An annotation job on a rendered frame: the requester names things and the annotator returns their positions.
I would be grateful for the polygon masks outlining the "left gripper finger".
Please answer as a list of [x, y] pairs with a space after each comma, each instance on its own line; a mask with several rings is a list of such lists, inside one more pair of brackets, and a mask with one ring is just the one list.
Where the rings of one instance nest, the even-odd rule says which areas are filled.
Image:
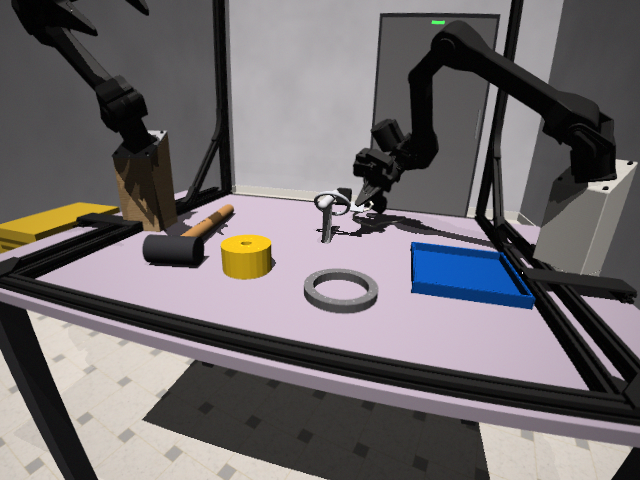
[[385, 190], [385, 183], [380, 179], [364, 172], [364, 185], [355, 201], [356, 206], [360, 206]]
[[[381, 204], [383, 202], [383, 197], [384, 196], [379, 194], [379, 195], [375, 196], [374, 198], [372, 198], [371, 201], [373, 202], [373, 204], [375, 204], [375, 203]], [[371, 204], [368, 202], [368, 203], [364, 204], [364, 207], [368, 206], [368, 205], [371, 205]]]

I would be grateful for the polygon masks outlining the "black rubber mallet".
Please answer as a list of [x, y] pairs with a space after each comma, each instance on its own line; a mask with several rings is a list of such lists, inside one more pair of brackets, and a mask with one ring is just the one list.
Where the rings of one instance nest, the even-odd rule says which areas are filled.
[[199, 266], [204, 257], [202, 237], [234, 212], [234, 207], [225, 205], [181, 236], [148, 235], [142, 247], [143, 257], [148, 263]]

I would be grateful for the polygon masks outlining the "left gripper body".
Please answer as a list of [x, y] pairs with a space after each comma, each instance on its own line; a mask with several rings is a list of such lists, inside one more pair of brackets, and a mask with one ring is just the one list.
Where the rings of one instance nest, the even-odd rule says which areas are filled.
[[[373, 157], [376, 161], [373, 160], [373, 158], [371, 157]], [[394, 160], [394, 164], [393, 164], [393, 160]], [[369, 164], [370, 162], [373, 162], [376, 164], [376, 170], [375, 170], [375, 165], [373, 165], [372, 169], [370, 169], [370, 174], [380, 179], [381, 181], [383, 181], [385, 183], [384, 191], [389, 193], [391, 191], [392, 184], [394, 182], [400, 181], [400, 177], [403, 173], [402, 164], [396, 158], [391, 157], [377, 149], [371, 149], [366, 153], [365, 163]], [[383, 163], [385, 163], [388, 167]], [[392, 173], [391, 173], [391, 169], [393, 169]], [[385, 173], [388, 173], [388, 175]], [[386, 207], [387, 207], [387, 199], [386, 197], [384, 197], [383, 203], [381, 204], [375, 203], [372, 207], [372, 210], [374, 210], [379, 214], [383, 214], [383, 212], [386, 210]]]

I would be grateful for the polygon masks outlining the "white ring with attached rope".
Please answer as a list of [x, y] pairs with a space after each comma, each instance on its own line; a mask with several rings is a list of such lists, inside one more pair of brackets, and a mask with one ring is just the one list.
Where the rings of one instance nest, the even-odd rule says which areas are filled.
[[[344, 215], [344, 214], [346, 214], [347, 212], [349, 212], [349, 210], [350, 210], [350, 212], [355, 212], [355, 213], [353, 213], [353, 220], [354, 220], [354, 222], [356, 222], [356, 223], [358, 223], [358, 224], [362, 224], [362, 225], [365, 225], [365, 226], [368, 226], [368, 227], [376, 228], [378, 225], [381, 225], [381, 224], [398, 223], [398, 222], [401, 222], [401, 221], [403, 221], [403, 220], [404, 220], [404, 217], [402, 217], [402, 219], [401, 219], [401, 220], [380, 222], [380, 223], [377, 223], [377, 224], [375, 224], [375, 225], [370, 225], [370, 224], [367, 224], [367, 223], [360, 222], [360, 221], [358, 221], [358, 220], [356, 220], [356, 219], [355, 219], [355, 215], [357, 215], [358, 213], [363, 213], [363, 212], [365, 212], [365, 211], [369, 211], [369, 210], [371, 210], [371, 209], [372, 209], [372, 207], [373, 207], [373, 205], [374, 205], [374, 204], [372, 203], [371, 199], [370, 199], [369, 201], [367, 201], [367, 202], [366, 202], [366, 203], [368, 203], [368, 202], [369, 202], [369, 203], [371, 204], [371, 205], [370, 205], [370, 207], [369, 207], [369, 208], [367, 208], [367, 209], [364, 209], [364, 204], [366, 204], [366, 203], [364, 203], [364, 204], [362, 204], [362, 205], [360, 205], [360, 206], [356, 206], [356, 205], [355, 205], [355, 202], [351, 202], [351, 204], [350, 204], [349, 200], [348, 200], [345, 196], [343, 196], [342, 194], [339, 194], [339, 193], [337, 193], [337, 192], [332, 192], [332, 191], [324, 191], [324, 192], [321, 192], [321, 193], [319, 193], [319, 194], [317, 194], [317, 195], [315, 196], [315, 198], [314, 198], [314, 204], [315, 204], [315, 206], [316, 206], [318, 209], [319, 209], [319, 207], [318, 207], [318, 199], [319, 199], [319, 197], [324, 196], [324, 195], [332, 195], [332, 196], [339, 197], [339, 198], [341, 198], [342, 200], [344, 200], [344, 201], [345, 201], [345, 203], [347, 204], [347, 208], [346, 208], [344, 211], [341, 211], [341, 212], [332, 212], [332, 215], [333, 215], [333, 216], [340, 216], [340, 215]], [[364, 210], [363, 210], [363, 209], [364, 209]], [[319, 210], [320, 210], [321, 212], [323, 212], [323, 210], [321, 210], [321, 209], [319, 209]]]

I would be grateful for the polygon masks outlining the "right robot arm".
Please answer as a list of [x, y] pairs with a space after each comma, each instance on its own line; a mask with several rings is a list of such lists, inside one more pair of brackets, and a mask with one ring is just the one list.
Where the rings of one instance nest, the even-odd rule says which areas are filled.
[[34, 28], [23, 16], [17, 1], [11, 0], [11, 5], [29, 35], [43, 45], [56, 48], [94, 91], [96, 86], [101, 119], [109, 129], [115, 133], [119, 131], [125, 141], [121, 144], [124, 148], [137, 154], [157, 141], [148, 133], [141, 119], [148, 115], [143, 95], [124, 77], [111, 77], [72, 35], [70, 29], [49, 26]]

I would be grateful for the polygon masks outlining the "white rounded bar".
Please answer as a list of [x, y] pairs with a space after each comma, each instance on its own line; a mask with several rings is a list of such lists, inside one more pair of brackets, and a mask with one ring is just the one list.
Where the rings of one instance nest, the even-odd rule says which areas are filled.
[[[333, 192], [339, 193], [339, 191], [337, 191], [337, 190], [333, 190]], [[322, 199], [319, 202], [319, 204], [318, 204], [319, 209], [321, 209], [321, 210], [327, 209], [331, 205], [331, 203], [333, 203], [337, 198], [338, 197], [336, 197], [336, 196], [327, 195], [324, 199]]]

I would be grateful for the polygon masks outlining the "blue tray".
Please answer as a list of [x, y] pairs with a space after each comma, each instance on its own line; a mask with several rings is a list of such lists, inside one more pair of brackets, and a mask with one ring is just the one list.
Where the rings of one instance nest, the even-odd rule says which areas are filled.
[[502, 252], [411, 242], [411, 273], [411, 293], [531, 310], [536, 300]]

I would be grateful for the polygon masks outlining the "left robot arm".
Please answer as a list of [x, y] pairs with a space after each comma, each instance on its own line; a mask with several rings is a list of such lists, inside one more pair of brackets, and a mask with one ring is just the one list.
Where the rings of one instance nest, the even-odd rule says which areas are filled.
[[402, 164], [403, 172], [426, 169], [438, 153], [431, 75], [443, 65], [473, 72], [539, 113], [545, 120], [542, 132], [573, 149], [575, 183], [617, 179], [614, 119], [592, 100], [558, 91], [492, 50], [461, 20], [450, 22], [435, 35], [431, 50], [408, 74], [412, 133], [404, 136], [396, 119], [385, 119], [370, 130], [382, 152], [392, 151], [389, 156]]

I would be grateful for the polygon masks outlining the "dark grey ring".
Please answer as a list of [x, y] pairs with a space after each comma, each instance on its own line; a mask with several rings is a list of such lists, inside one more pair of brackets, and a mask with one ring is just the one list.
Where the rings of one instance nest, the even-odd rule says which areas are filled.
[[[315, 290], [315, 287], [329, 280], [346, 280], [357, 283], [364, 287], [367, 293], [355, 299], [334, 299], [326, 297]], [[304, 281], [304, 296], [306, 300], [318, 309], [339, 313], [350, 314], [362, 312], [372, 307], [378, 296], [378, 285], [368, 275], [349, 269], [325, 269], [309, 275]]]

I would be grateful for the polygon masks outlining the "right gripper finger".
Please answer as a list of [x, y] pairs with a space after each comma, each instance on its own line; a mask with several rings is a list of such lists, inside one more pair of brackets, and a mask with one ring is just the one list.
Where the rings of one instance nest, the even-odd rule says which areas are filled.
[[68, 0], [37, 1], [49, 27], [62, 27], [98, 36], [96, 28]]
[[145, 0], [125, 0], [125, 1], [131, 4], [134, 8], [136, 8], [142, 14], [146, 16], [149, 15], [149, 9], [147, 7]]

